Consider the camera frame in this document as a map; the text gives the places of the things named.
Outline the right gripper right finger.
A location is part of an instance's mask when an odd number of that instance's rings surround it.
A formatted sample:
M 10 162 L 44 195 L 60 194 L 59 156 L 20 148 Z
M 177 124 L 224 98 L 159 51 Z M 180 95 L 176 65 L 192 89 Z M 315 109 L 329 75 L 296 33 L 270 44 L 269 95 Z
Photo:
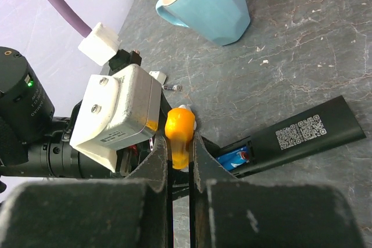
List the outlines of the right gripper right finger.
M 364 247 L 337 189 L 242 181 L 212 157 L 199 134 L 189 151 L 192 247 Z

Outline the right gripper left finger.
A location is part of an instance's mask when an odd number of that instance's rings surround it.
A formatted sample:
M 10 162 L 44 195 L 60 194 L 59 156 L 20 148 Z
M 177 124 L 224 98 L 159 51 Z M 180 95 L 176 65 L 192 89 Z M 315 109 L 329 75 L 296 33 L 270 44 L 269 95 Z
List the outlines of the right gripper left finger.
M 167 247 L 167 143 L 124 179 L 19 185 L 1 207 L 2 247 Z

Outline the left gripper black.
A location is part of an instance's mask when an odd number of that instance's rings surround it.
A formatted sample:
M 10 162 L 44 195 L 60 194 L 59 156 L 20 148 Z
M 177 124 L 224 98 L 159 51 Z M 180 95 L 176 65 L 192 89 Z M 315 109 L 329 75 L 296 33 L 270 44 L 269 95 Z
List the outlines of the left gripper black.
M 153 140 L 147 140 L 116 152 L 115 178 L 130 175 L 153 150 Z

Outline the blue battery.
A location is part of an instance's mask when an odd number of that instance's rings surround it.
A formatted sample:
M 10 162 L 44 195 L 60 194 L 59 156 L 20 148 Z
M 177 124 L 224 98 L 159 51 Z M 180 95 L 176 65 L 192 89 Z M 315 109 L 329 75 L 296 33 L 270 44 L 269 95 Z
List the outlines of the blue battery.
M 249 162 L 249 149 L 246 146 L 243 146 L 217 157 L 216 160 L 227 171 L 231 171 Z

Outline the orange handled screwdriver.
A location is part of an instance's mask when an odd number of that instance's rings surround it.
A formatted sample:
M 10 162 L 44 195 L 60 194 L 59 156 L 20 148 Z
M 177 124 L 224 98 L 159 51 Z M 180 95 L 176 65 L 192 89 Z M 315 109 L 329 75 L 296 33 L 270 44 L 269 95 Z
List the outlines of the orange handled screwdriver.
M 188 144 L 196 130 L 196 118 L 190 107 L 181 105 L 167 114 L 165 135 L 170 141 L 173 168 L 182 170 L 189 165 Z

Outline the dark battery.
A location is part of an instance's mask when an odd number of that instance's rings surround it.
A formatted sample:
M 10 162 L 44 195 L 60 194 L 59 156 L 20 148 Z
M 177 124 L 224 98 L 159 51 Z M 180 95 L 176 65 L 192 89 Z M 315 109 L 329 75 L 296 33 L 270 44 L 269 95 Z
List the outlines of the dark battery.
M 174 84 L 174 85 L 170 85 L 170 84 L 165 84 L 162 86 L 162 88 L 165 90 L 165 91 L 174 91 L 174 92 L 180 92 L 182 90 L 182 86 L 180 84 Z

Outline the slim white remote control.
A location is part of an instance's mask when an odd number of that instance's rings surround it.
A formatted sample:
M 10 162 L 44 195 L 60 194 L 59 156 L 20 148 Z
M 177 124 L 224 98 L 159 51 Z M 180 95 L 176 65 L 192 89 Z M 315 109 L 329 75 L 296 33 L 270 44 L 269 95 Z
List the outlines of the slim white remote control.
M 157 81 L 159 81 L 162 85 L 165 84 L 166 80 L 167 80 L 167 75 L 161 71 L 150 71 L 149 74 L 154 78 L 156 79 Z

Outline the black remote control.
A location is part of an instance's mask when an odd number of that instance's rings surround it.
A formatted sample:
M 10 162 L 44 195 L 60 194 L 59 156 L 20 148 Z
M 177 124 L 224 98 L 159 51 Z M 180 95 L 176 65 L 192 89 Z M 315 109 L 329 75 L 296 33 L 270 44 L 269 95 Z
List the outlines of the black remote control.
M 199 160 L 211 172 L 247 177 L 366 138 L 343 96 L 337 96 L 220 149 L 244 151 L 247 159 L 226 168 L 215 158 Z

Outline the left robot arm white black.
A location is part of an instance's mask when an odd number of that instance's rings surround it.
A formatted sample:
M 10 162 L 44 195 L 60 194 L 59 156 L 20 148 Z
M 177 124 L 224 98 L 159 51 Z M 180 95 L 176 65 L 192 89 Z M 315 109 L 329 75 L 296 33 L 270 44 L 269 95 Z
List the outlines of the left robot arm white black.
M 69 117 L 55 108 L 27 59 L 1 48 L 1 175 L 122 178 L 159 124 L 161 86 L 141 57 L 121 50 L 93 74 Z

